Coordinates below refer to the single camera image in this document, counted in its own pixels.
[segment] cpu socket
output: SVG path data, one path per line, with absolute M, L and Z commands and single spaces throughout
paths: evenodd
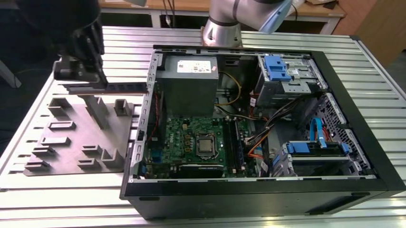
M 197 155 L 203 160 L 217 155 L 215 137 L 213 135 L 197 136 Z

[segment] power supply label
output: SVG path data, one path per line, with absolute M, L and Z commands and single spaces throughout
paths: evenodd
M 178 73 L 211 73 L 210 61 L 178 61 Z

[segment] blue plastic latch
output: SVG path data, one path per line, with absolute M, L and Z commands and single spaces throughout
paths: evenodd
M 274 160 L 273 160 L 273 166 L 276 166 L 277 165 L 277 163 L 280 162 L 280 154 L 277 155 L 277 157 L 274 158 Z
M 345 155 L 350 152 L 350 147 L 346 143 L 342 143 L 342 152 Z
M 286 64 L 280 56 L 265 56 L 265 66 L 272 81 L 290 82 L 293 78 L 286 73 Z
M 308 143 L 305 142 L 292 142 L 293 149 L 296 153 L 310 153 Z
M 294 153 L 293 145 L 290 143 L 286 144 L 288 153 Z

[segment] aluminum table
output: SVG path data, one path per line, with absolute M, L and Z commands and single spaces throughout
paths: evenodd
M 111 82 L 145 81 L 154 44 L 199 45 L 201 30 L 105 27 L 105 72 Z M 406 179 L 406 94 L 365 45 L 349 36 L 244 32 L 248 48 L 324 51 L 345 87 Z M 406 227 L 406 193 L 324 216 L 146 221 L 119 199 L 122 173 L 27 177 L 24 164 L 47 126 L 53 97 L 67 96 L 53 75 L 0 158 L 0 227 Z M 118 97 L 141 104 L 142 96 Z M 135 137 L 138 121 L 133 123 Z

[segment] blue cable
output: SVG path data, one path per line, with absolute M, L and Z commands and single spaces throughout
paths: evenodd
M 310 122 L 310 141 L 317 140 L 316 139 L 316 129 L 314 126 L 317 125 L 317 136 L 318 136 L 318 141 L 322 146 L 322 148 L 328 148 L 326 145 L 326 140 L 325 140 L 325 135 L 324 135 L 324 124 L 321 118 L 313 118 Z

